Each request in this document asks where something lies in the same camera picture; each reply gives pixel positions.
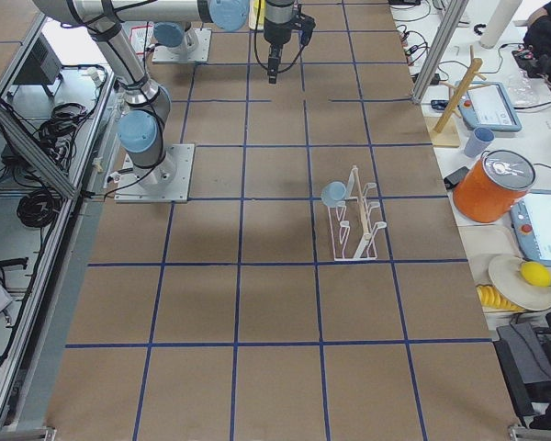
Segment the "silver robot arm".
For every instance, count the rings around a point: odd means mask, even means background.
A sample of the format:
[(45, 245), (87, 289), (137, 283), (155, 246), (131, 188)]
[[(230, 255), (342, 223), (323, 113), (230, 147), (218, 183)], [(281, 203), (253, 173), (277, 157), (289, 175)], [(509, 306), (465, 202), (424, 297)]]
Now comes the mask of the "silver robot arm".
[(186, 22), (156, 22), (153, 36), (169, 52), (185, 55), (198, 47), (198, 37), (192, 24)]
[(131, 160), (135, 184), (165, 188), (188, 182), (192, 170), (188, 145), (164, 139), (170, 112), (168, 92), (150, 76), (146, 63), (123, 30), (128, 21), (154, 25), (213, 23), (225, 31), (240, 29), (251, 10), (247, 1), (38, 1), (47, 17), (71, 28), (85, 28), (124, 90), (129, 108), (117, 125), (118, 140)]

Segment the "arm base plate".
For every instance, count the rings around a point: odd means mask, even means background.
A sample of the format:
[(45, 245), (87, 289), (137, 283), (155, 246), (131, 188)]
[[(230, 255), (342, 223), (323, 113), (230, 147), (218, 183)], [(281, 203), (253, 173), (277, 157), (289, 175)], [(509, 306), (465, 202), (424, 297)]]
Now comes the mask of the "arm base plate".
[(194, 144), (171, 144), (165, 147), (165, 158), (152, 172), (138, 182), (147, 170), (135, 168), (126, 153), (123, 166), (132, 171), (123, 174), (114, 194), (117, 203), (186, 203), (189, 196)]
[(163, 27), (157, 23), (153, 30), (156, 47), (152, 62), (157, 64), (204, 63), (208, 61), (211, 30), (182, 29), (176, 23)]

